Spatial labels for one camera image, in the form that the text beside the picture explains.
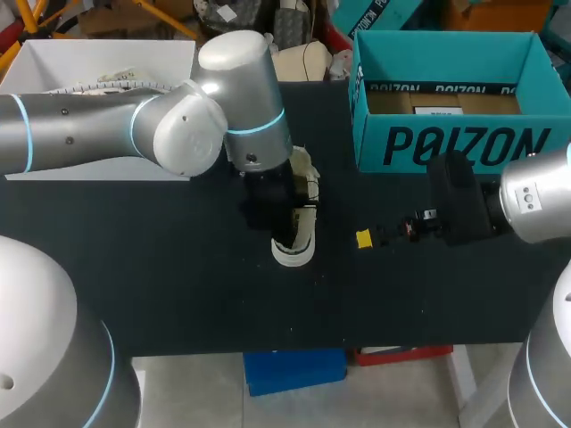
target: cardboard box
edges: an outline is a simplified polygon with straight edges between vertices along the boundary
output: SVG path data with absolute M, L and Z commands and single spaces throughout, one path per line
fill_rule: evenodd
M 552 0 L 445 0 L 443 28 L 457 31 L 535 31 L 539 33 Z
M 0 94 L 35 94 L 136 68 L 176 86 L 190 77 L 195 43 L 177 40 L 28 40 L 0 84 Z M 188 180 L 139 158 L 12 174 L 18 180 Z
M 532 33 L 362 31 L 349 100 L 363 172 L 424 173 L 432 156 L 461 150 L 476 173 L 496 174 L 571 136 L 571 100 Z
M 351 0 L 341 2 L 333 24 L 351 40 L 365 29 L 401 29 L 422 0 Z

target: shoe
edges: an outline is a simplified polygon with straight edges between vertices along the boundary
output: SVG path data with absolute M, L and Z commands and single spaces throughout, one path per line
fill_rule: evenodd
M 309 203 L 294 209 L 294 222 L 297 234 L 291 248 L 276 240 L 271 240 L 271 252 L 283 266 L 297 268 L 308 263 L 315 252 L 315 220 L 319 201 L 319 173 L 311 165 L 311 157 L 303 147 L 294 146 L 290 157 L 295 177 L 303 177 L 307 181 Z

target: paper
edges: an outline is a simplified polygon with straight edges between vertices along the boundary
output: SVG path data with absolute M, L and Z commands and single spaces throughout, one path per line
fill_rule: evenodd
M 236 15 L 236 12 L 234 12 L 232 8 L 227 4 L 225 6 L 220 7 L 216 12 L 218 12 L 218 15 L 220 15 L 222 19 L 226 22 L 230 22 L 234 18 L 238 17 L 238 15 Z
M 415 107 L 415 114 L 452 115 L 464 114 L 461 107 Z

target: small black object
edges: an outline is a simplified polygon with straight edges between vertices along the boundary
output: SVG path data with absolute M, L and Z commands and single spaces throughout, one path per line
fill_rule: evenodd
M 427 167 L 432 202 L 448 245 L 459 245 L 495 235 L 482 187 L 466 155 L 447 152 Z
M 297 235 L 293 219 L 297 202 L 289 160 L 274 169 L 244 174 L 244 184 L 248 196 L 240 208 L 248 227 L 269 230 L 276 241 L 292 246 Z

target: black table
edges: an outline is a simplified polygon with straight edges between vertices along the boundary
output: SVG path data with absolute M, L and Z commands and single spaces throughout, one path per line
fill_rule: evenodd
M 345 84 L 282 92 L 322 176 L 308 266 L 246 228 L 224 159 L 190 183 L 3 182 L 0 234 L 57 260 L 132 356 L 522 341 L 571 244 L 357 250 L 355 231 L 430 205 L 426 177 L 356 171 Z

